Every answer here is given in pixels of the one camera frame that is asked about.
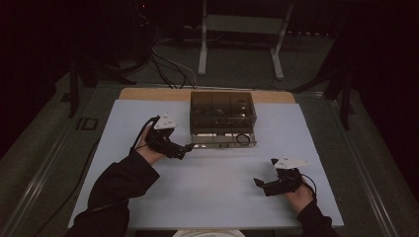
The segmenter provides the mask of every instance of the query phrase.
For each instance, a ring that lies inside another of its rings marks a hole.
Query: wrist
[[[160,158],[162,158],[162,154],[156,153],[154,151],[150,151],[147,149],[139,148],[135,150],[136,153],[138,153],[140,156],[144,158],[145,161],[148,162],[148,164],[153,165],[156,161],[158,161]]]

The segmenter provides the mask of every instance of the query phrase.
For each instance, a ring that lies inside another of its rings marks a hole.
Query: black jacket
[[[136,152],[114,163],[99,177],[89,196],[88,209],[76,216],[66,236],[125,236],[129,221],[128,199],[141,197],[159,178],[157,172]],[[302,236],[338,236],[331,218],[323,216],[312,201],[298,215]]]

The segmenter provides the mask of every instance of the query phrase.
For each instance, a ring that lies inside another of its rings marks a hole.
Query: transparent box
[[[252,147],[256,112],[250,92],[192,92],[190,130],[196,148]]]

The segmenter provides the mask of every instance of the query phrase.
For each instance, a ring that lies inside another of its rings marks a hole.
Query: electronic device
[[[256,186],[264,190],[266,197],[293,193],[301,184],[303,184],[301,173],[296,166],[308,165],[308,161],[303,162],[297,158],[290,159],[288,156],[283,156],[281,159],[271,159],[271,161],[276,167],[278,180],[265,183],[261,180],[253,179]]]
[[[163,114],[162,116],[157,116],[155,118],[151,118],[141,129],[138,137],[135,140],[135,143],[131,150],[138,149],[136,144],[138,143],[139,138],[142,136],[142,133],[145,127],[150,123],[153,122],[151,128],[148,130],[147,135],[144,138],[146,142],[145,145],[150,147],[152,150],[164,154],[168,158],[177,158],[182,160],[187,152],[192,151],[194,148],[194,143],[181,146],[176,143],[173,143],[169,136],[175,130],[177,123],[175,123],[167,113]]]

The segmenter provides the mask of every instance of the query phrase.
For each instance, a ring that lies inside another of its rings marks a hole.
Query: white sheet
[[[130,201],[129,228],[249,229],[298,226],[282,196],[265,197],[253,178],[277,180],[271,158],[284,154],[309,160],[299,170],[317,185],[318,205],[333,219],[343,220],[320,163],[303,114],[297,104],[255,104],[257,145],[251,148],[195,149],[183,160],[162,159],[154,168],[161,178],[144,197]],[[171,140],[191,142],[189,102],[115,102],[69,226],[87,206],[94,182],[113,162],[128,155],[141,127],[167,112],[178,123]]]

